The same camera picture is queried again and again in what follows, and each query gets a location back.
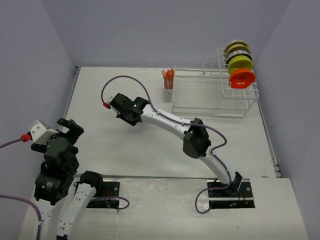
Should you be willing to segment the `orange plastic bowl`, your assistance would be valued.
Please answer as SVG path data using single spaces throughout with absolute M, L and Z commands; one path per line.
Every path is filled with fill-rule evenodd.
M 252 70 L 239 68 L 229 77 L 228 84 L 232 89 L 246 89 L 256 81 L 256 75 Z

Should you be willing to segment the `lime green plastic bowl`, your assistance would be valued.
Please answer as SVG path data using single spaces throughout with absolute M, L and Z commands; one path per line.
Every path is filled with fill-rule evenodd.
M 253 68 L 253 62 L 246 55 L 236 55 L 229 61 L 227 65 L 228 73 L 230 75 L 232 75 L 238 69 L 252 70 L 252 68 Z

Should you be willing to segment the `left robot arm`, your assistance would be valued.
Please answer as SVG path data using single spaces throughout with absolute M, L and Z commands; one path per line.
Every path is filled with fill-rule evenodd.
M 72 119 L 60 118 L 57 123 L 67 132 L 50 128 L 41 119 L 30 127 L 31 149 L 43 154 L 44 162 L 35 180 L 35 205 L 40 217 L 34 233 L 38 240 L 71 240 L 85 208 L 103 193 L 102 175 L 86 171 L 80 176 L 71 204 L 66 211 L 63 206 L 79 168 L 75 147 L 84 129 Z

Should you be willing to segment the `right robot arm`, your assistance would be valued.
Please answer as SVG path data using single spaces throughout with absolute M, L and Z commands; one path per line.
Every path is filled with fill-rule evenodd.
M 137 97 L 135 100 L 118 93 L 103 104 L 116 112 L 117 118 L 135 126 L 148 123 L 160 127 L 183 141 L 183 152 L 193 159 L 201 160 L 216 176 L 227 196 L 233 197 L 241 191 L 243 177 L 226 165 L 217 156 L 207 132 L 208 126 L 199 118 L 193 120 L 177 117 L 152 105 L 149 100 Z

